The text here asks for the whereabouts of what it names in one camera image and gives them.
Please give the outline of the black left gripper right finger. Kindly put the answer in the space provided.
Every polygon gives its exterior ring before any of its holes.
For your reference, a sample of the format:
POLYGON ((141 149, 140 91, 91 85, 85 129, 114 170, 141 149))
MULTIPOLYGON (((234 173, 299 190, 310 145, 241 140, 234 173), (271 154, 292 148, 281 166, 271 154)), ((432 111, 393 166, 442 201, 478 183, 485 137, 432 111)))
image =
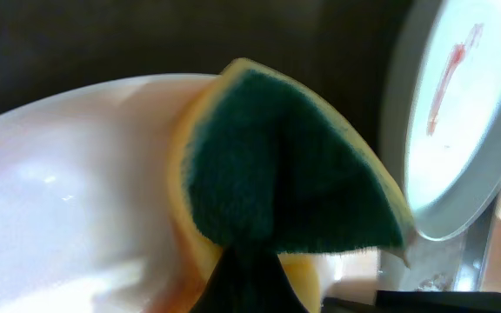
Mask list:
POLYGON ((250 270, 250 286, 252 287, 250 312, 308 312, 298 300, 278 257, 273 253, 256 254, 250 270))

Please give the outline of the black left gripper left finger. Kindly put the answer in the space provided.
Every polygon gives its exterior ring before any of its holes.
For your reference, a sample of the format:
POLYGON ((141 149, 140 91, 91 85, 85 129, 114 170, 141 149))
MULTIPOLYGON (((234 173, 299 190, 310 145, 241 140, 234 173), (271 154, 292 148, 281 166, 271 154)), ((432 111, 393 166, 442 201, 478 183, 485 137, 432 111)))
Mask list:
POLYGON ((251 308, 251 263, 236 247, 220 256, 190 313, 244 313, 251 308))

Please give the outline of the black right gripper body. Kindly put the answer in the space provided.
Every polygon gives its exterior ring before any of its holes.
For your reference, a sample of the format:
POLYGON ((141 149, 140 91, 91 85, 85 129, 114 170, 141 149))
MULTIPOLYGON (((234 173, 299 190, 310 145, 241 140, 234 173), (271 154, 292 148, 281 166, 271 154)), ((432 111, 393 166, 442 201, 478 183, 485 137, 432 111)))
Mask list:
POLYGON ((379 290, 374 304, 327 297, 322 313, 501 313, 501 293, 379 290))

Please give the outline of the green and yellow sponge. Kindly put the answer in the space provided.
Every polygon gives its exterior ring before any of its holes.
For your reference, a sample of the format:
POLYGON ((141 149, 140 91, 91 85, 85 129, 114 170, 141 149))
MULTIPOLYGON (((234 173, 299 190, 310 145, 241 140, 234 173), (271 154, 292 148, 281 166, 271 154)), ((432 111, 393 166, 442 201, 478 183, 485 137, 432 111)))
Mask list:
POLYGON ((403 256, 415 235, 401 189, 351 124, 314 91, 246 58, 184 108, 166 172, 187 266, 173 310, 190 312, 233 246, 250 269, 256 254, 275 254, 298 300, 317 312, 317 256, 403 256))

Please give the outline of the white plate with pinkish tint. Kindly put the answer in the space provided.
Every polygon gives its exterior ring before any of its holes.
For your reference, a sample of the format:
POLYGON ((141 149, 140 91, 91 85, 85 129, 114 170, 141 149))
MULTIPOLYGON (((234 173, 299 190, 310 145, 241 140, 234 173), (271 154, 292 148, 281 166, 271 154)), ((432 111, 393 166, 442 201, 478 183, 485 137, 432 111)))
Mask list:
POLYGON ((165 182, 209 75, 99 83, 0 116, 0 312, 164 312, 186 260, 165 182))

